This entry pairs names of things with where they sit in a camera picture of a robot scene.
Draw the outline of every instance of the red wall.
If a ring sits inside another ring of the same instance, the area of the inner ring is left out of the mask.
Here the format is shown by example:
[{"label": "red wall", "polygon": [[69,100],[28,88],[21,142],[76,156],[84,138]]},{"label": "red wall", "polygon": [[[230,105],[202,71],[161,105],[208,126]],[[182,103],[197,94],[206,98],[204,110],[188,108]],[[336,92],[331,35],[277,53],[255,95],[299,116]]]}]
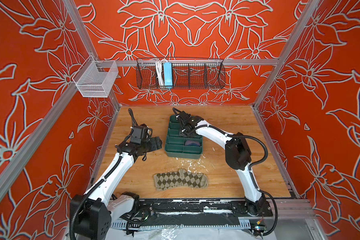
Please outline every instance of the red wall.
[{"label": "red wall", "polygon": [[360,239],[360,1],[322,1],[259,109],[330,239]]},{"label": "red wall", "polygon": [[[0,173],[87,57],[60,0],[0,1]],[[62,237],[114,112],[75,94],[1,201],[0,239]]]},{"label": "red wall", "polygon": [[[103,60],[154,56],[277,58],[305,0],[113,1],[75,0]],[[226,68],[220,90],[148,91],[136,88],[134,68],[120,68],[114,91],[120,103],[251,104],[271,66]]]}]

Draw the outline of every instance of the wooden table surface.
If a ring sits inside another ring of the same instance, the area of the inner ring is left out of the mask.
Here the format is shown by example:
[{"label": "wooden table surface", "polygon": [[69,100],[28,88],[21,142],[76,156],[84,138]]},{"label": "wooden table surface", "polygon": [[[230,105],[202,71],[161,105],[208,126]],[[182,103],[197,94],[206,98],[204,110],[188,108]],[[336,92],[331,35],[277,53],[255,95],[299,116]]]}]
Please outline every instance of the wooden table surface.
[{"label": "wooden table surface", "polygon": [[[130,132],[131,118],[128,108],[128,106],[123,106],[120,109],[97,178],[114,158],[117,152],[115,144],[120,144]],[[164,144],[169,117],[173,115],[172,106],[131,108],[137,123],[145,123],[152,128],[152,136],[160,137],[163,141],[163,148],[147,153],[147,160],[144,162],[142,157],[139,157],[120,181],[114,191],[116,195],[129,191],[140,195],[140,198],[244,197],[239,177],[235,170],[225,162],[225,150],[206,137],[203,138],[203,153],[200,159],[177,159],[166,155]],[[176,108],[200,116],[224,131],[241,132],[244,135],[257,137],[265,143],[250,106],[177,106]],[[264,155],[263,148],[253,140],[248,139],[247,142],[252,152],[252,161],[261,159]],[[208,188],[177,187],[165,191],[156,190],[154,174],[177,171],[180,168],[206,174],[209,180]],[[253,171],[262,190],[269,192],[273,197],[291,196],[271,154],[265,162],[255,165]]]}]

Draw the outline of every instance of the white cable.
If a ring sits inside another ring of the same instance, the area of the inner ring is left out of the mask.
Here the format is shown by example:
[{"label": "white cable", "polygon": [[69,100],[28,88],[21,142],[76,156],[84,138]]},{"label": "white cable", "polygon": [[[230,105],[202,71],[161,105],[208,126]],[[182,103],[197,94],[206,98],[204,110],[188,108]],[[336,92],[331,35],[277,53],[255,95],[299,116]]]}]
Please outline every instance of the white cable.
[{"label": "white cable", "polygon": [[155,61],[155,65],[156,65],[156,73],[157,73],[157,79],[158,79],[158,84],[160,86],[164,86],[164,80],[163,80],[163,77],[162,77],[162,69],[163,69],[163,62],[168,62],[166,59],[163,59],[163,60],[159,60],[157,59]]}]

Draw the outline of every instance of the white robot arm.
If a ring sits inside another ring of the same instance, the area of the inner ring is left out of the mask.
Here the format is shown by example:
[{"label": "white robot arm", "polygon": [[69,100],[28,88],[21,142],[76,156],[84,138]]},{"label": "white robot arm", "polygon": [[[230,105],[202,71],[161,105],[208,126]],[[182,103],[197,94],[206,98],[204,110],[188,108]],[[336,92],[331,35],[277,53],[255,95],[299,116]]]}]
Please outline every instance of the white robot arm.
[{"label": "white robot arm", "polygon": [[[211,124],[209,124],[205,120],[202,120],[199,123],[197,123],[196,127],[204,126],[204,125],[206,125],[206,127],[201,127],[197,129],[196,133],[208,139],[211,139],[212,141],[219,144],[223,149],[225,149],[226,143],[233,139],[232,137],[228,137],[228,135],[232,136],[233,133],[226,132],[225,134],[223,134],[212,127],[208,127],[211,126]],[[250,162],[245,165],[244,170],[241,169],[235,169],[235,170],[240,178],[241,184],[243,185],[245,197],[252,202],[257,202],[261,198],[261,192],[256,182],[256,178],[253,175],[253,170],[248,169],[249,165]]]},{"label": "white robot arm", "polygon": [[[257,216],[266,204],[264,193],[268,193],[259,188],[252,166],[266,160],[268,150],[264,143],[252,136],[225,132],[199,116],[191,116],[176,108],[173,108],[173,112],[180,122],[180,136],[192,137],[195,134],[199,134],[216,142],[225,149],[225,161],[231,168],[235,169],[243,185],[248,214]],[[251,162],[251,151],[246,139],[252,139],[263,147],[264,157],[261,160]]]},{"label": "white robot arm", "polygon": [[[225,132],[212,126],[199,116],[191,116],[175,108],[173,111],[180,122],[180,136],[192,137],[194,134],[199,134],[225,149],[225,161],[231,168],[235,169],[244,188],[246,213],[252,216],[259,215],[262,209],[267,206],[264,194],[269,194],[259,188],[253,175],[252,166],[265,161],[268,156],[266,146],[255,137]],[[123,218],[123,214],[131,213],[133,209],[136,210],[139,206],[139,196],[129,192],[123,193],[111,203],[109,203],[109,199],[124,174],[137,158],[147,152],[161,149],[162,141],[159,137],[151,137],[152,129],[146,125],[137,125],[131,109],[129,109],[129,113],[132,117],[132,131],[119,146],[115,146],[118,152],[114,159],[84,195],[76,195],[71,200],[69,223],[71,240],[76,240],[75,233],[102,240],[105,238],[112,220],[119,217]],[[264,157],[261,160],[251,162],[251,151],[245,139],[252,139],[260,143],[264,149]],[[274,200],[273,203],[275,205],[275,222],[272,229],[264,235],[271,233],[276,226],[277,209]]]},{"label": "white robot arm", "polygon": [[132,110],[129,108],[128,111],[132,117],[132,130],[121,144],[115,146],[117,154],[114,159],[84,195],[75,195],[71,200],[69,209],[71,240],[76,240],[75,233],[102,240],[108,232],[112,219],[122,217],[131,210],[136,211],[139,207],[139,196],[130,192],[123,193],[111,203],[109,199],[137,158],[144,156],[144,161],[147,152],[162,148],[162,141],[159,137],[152,137],[152,129],[145,124],[138,126]]}]

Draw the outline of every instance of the blue power supply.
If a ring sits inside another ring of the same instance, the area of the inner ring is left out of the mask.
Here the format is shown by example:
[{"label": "blue power supply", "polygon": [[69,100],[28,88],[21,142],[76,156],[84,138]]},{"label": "blue power supply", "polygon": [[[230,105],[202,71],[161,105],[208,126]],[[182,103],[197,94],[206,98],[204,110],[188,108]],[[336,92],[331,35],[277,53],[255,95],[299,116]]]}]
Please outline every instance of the blue power supply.
[{"label": "blue power supply", "polygon": [[172,63],[165,62],[163,63],[164,68],[164,85],[165,86],[173,86],[172,83]]}]

